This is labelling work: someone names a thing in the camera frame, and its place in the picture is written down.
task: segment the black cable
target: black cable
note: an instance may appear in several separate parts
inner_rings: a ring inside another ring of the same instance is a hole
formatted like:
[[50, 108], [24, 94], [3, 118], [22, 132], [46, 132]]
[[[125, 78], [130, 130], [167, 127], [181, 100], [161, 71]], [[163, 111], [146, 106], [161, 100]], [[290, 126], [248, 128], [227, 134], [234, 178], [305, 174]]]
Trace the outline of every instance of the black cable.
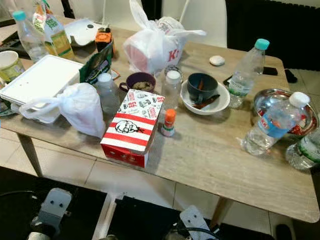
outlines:
[[8, 191], [8, 192], [0, 194], [0, 198], [5, 197], [5, 196], [9, 196], [9, 195], [14, 195], [14, 194], [26, 194], [26, 193], [36, 194], [34, 191], [31, 191], [31, 190]]
[[206, 233], [206, 234], [209, 234], [209, 235], [215, 237], [216, 239], [220, 240], [220, 238], [216, 234], [214, 234], [213, 232], [211, 232], [211, 231], [209, 231], [207, 229], [199, 228], [199, 227], [176, 228], [176, 229], [173, 229], [171, 232], [178, 232], [178, 231], [183, 231], [183, 230], [187, 230], [187, 231], [191, 231], [191, 232]]

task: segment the tabletop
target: tabletop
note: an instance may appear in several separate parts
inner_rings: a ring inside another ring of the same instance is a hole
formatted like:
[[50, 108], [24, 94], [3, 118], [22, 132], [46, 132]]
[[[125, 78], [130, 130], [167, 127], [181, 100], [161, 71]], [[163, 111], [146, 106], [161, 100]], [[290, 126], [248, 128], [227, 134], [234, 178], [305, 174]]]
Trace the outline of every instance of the tabletop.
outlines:
[[[73, 21], [67, 18], [60, 20], [63, 23]], [[15, 26], [0, 28], [0, 41], [14, 30]], [[112, 68], [121, 74], [116, 80], [119, 84], [132, 73], [122, 45], [134, 32], [112, 26], [111, 30], [119, 53], [118, 59], [112, 60]], [[95, 51], [94, 44], [74, 48], [76, 60], [82, 63]], [[201, 72], [222, 83], [232, 75], [244, 54], [239, 50], [188, 42], [179, 66], [184, 79], [192, 73]], [[225, 64], [212, 66], [209, 58], [213, 55], [223, 56]], [[30, 60], [22, 59], [22, 63], [26, 68], [32, 65]], [[76, 131], [62, 116], [55, 123], [45, 125], [21, 115], [11, 115], [1, 118], [1, 127], [221, 197], [313, 223], [319, 220], [320, 213], [312, 176], [310, 173], [297, 171], [285, 160], [286, 147], [292, 142], [288, 139], [280, 140], [263, 156], [250, 155], [240, 145], [241, 139], [252, 127], [250, 116], [254, 95], [268, 88], [288, 90], [282, 61], [267, 56], [265, 66], [276, 68], [278, 75], [259, 76], [240, 109], [227, 108], [214, 115], [200, 116], [188, 111], [180, 101], [175, 135], [168, 138], [160, 133], [156, 134], [146, 168], [105, 157], [100, 139]], [[162, 74], [157, 79], [158, 93], [163, 77]]]

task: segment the green packet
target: green packet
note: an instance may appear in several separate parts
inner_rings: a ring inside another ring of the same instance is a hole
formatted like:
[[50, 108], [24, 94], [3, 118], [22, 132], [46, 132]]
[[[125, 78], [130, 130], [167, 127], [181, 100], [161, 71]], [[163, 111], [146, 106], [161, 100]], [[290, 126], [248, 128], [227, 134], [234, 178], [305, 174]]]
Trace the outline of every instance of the green packet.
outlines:
[[106, 73], [111, 68], [111, 59], [113, 52], [113, 41], [105, 48], [94, 54], [85, 65], [79, 69], [80, 83], [95, 84], [98, 81], [98, 76]]

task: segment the tile floor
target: tile floor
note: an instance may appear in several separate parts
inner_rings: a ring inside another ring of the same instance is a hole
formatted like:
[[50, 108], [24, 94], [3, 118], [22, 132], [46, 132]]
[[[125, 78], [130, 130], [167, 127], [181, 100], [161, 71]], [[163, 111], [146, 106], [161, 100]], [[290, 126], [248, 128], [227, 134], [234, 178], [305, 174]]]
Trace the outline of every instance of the tile floor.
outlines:
[[[320, 112], [320, 72], [292, 69], [298, 78], [290, 83], [291, 91], [311, 97], [312, 105]], [[115, 196], [128, 195], [161, 206], [183, 210], [193, 204], [210, 218], [218, 196], [170, 180], [119, 167], [92, 156], [81, 154], [43, 141], [34, 140], [43, 174], [51, 179], [108, 192]], [[0, 166], [35, 175], [15, 133], [0, 128]], [[275, 226], [287, 224], [294, 236], [289, 217], [235, 202], [225, 223], [254, 231], [272, 234]]]

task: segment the red and white striped box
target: red and white striped box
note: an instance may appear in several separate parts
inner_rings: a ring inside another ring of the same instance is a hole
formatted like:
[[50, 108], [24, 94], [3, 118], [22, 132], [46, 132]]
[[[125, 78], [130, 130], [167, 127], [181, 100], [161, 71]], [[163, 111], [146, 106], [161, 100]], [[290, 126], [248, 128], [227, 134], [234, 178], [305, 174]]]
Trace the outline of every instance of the red and white striped box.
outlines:
[[164, 100], [130, 89], [100, 142], [105, 155], [145, 168]]

